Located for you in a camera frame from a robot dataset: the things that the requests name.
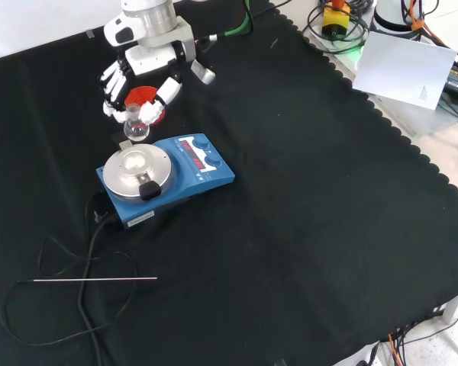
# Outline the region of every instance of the orange cable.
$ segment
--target orange cable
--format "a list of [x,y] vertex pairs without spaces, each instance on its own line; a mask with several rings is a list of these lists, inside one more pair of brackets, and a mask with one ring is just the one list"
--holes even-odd
[[433,38],[435,38],[437,41],[444,45],[444,42],[436,34],[434,34],[433,31],[427,26],[424,18],[419,18],[418,20],[416,20],[414,16],[414,0],[411,0],[409,15],[411,17],[411,29],[413,31],[418,31],[419,29],[424,28]]
[[392,347],[392,352],[394,354],[395,360],[397,360],[398,366],[403,366],[402,362],[400,361],[400,357],[397,355],[397,351],[395,350],[394,342],[392,342],[392,334],[389,333],[389,342]]
[[414,16],[414,0],[411,0],[411,5],[410,5],[410,8],[409,8],[409,15],[411,16],[411,21],[412,21],[411,29],[413,31],[417,31],[417,30],[421,29],[425,25],[423,18],[419,18],[419,21],[417,21],[415,19],[415,16]]

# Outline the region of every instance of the green cable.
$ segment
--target green cable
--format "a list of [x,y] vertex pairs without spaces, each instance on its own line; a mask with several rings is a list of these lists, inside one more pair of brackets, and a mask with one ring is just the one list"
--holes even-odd
[[[250,8],[250,0],[246,0],[246,6],[248,9]],[[249,21],[250,21],[250,16],[248,15],[248,13],[246,13],[246,17],[244,18],[242,25],[240,25],[236,29],[228,30],[227,32],[224,32],[224,36],[235,36],[236,34],[241,32],[247,26]]]

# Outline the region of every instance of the black tablecloth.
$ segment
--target black tablecloth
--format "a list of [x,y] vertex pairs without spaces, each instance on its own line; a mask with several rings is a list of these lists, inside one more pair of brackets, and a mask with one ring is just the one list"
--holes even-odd
[[[232,27],[239,7],[180,11],[201,36]],[[85,249],[82,207],[117,130],[97,80],[115,50],[95,34],[0,60],[0,295],[38,276],[47,235]],[[98,252],[120,248],[160,278],[102,332],[106,362],[331,365],[458,294],[458,191],[291,22],[268,14],[208,56],[217,81],[205,87],[185,67],[149,139],[203,132],[237,178],[102,237]],[[129,268],[106,259],[93,275]],[[126,291],[88,287],[97,323]],[[75,305],[76,286],[24,287],[11,323],[31,341],[61,338],[82,328]],[[91,363],[88,337],[25,348],[0,329],[1,365]]]

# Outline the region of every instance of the white sheet of paper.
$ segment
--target white sheet of paper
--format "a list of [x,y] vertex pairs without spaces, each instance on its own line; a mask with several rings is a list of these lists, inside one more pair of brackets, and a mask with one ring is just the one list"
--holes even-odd
[[353,88],[435,109],[456,51],[370,32]]

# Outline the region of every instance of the metal rod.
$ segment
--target metal rod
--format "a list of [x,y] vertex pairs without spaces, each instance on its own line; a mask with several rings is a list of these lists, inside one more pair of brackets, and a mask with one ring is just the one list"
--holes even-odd
[[132,278],[55,278],[50,280],[32,280],[33,282],[83,282],[83,281],[154,281],[158,277]]

